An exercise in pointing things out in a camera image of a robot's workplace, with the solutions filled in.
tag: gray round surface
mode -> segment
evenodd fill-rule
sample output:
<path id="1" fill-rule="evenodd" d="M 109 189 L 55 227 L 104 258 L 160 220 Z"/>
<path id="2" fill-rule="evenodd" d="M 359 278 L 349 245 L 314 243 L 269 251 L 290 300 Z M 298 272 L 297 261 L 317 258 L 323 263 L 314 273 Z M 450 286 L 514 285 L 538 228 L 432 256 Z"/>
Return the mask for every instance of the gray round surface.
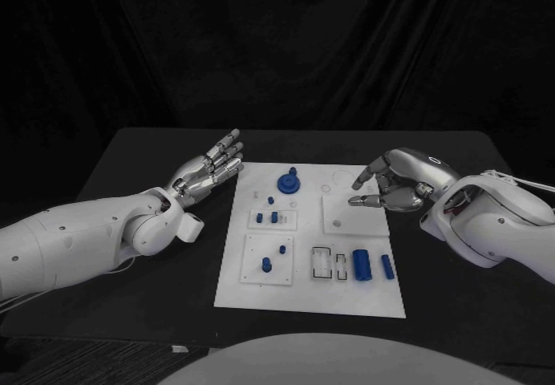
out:
<path id="1" fill-rule="evenodd" d="M 517 384 L 422 347 L 344 334 L 287 334 L 255 339 L 192 363 L 160 385 L 220 383 Z"/>

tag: black table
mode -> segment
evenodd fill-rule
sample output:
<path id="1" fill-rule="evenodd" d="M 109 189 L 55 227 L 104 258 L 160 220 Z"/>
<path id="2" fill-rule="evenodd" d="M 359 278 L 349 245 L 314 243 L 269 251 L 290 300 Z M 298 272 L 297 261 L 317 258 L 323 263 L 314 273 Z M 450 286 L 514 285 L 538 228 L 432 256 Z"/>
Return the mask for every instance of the black table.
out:
<path id="1" fill-rule="evenodd" d="M 79 201 L 163 186 L 226 131 L 127 128 L 114 137 Z M 367 164 L 406 146 L 461 175 L 509 172 L 480 132 L 248 131 L 245 160 Z M 406 319 L 213 308 L 235 181 L 192 212 L 206 222 L 194 244 L 174 241 L 121 274 L 47 293 L 10 312 L 6 336 L 89 338 L 226 347 L 272 334 L 327 332 L 408 342 L 476 363 L 552 365 L 555 286 L 513 261 L 471 265 L 418 227 L 419 213 L 388 213 Z"/>

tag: blue cylinder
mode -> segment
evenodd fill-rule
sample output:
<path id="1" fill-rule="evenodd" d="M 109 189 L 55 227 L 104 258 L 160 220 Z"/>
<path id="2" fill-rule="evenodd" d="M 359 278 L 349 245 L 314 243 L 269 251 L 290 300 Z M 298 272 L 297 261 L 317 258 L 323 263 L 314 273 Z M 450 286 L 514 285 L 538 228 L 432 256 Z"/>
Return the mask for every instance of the blue cylinder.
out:
<path id="1" fill-rule="evenodd" d="M 271 272 L 271 261 L 269 261 L 269 258 L 268 257 L 264 257 L 262 258 L 262 271 L 265 273 L 269 273 Z"/>
<path id="2" fill-rule="evenodd" d="M 297 177 L 297 169 L 291 167 L 290 173 L 280 176 L 277 188 L 284 194 L 294 194 L 301 188 L 301 181 Z"/>
<path id="3" fill-rule="evenodd" d="M 357 281 L 372 280 L 370 256 L 367 250 L 353 251 L 354 278 Z"/>
<path id="4" fill-rule="evenodd" d="M 383 264 L 386 279 L 395 279 L 393 267 L 391 266 L 391 260 L 389 260 L 388 254 L 382 255 L 382 264 Z"/>

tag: robotic arm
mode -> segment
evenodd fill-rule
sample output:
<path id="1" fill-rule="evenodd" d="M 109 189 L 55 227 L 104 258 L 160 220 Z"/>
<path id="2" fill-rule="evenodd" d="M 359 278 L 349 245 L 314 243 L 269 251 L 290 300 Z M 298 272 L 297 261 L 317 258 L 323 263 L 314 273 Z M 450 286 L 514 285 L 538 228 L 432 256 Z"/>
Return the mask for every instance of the robotic arm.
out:
<path id="1" fill-rule="evenodd" d="M 467 261 L 493 267 L 512 258 L 555 284 L 555 214 L 546 202 L 517 187 L 516 178 L 496 171 L 460 178 L 445 163 L 408 148 L 386 152 L 370 163 L 353 189 L 373 176 L 383 194 L 353 197 L 349 205 L 411 212 L 429 198 L 434 205 L 419 226 Z"/>
<path id="2" fill-rule="evenodd" d="M 184 209 L 242 171 L 238 136 L 179 168 L 166 188 L 58 206 L 0 229 L 0 301 L 86 281 L 176 236 L 194 242 L 203 222 Z"/>

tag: black backdrop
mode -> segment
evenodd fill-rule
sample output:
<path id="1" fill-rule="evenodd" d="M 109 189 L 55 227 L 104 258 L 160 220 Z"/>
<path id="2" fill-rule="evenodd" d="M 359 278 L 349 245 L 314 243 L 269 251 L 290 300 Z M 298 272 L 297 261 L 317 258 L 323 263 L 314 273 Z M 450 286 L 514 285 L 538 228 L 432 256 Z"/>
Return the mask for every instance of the black backdrop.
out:
<path id="1" fill-rule="evenodd" d="M 480 130 L 555 183 L 549 1 L 36 0 L 3 18 L 0 225 L 73 199 L 130 126 Z"/>

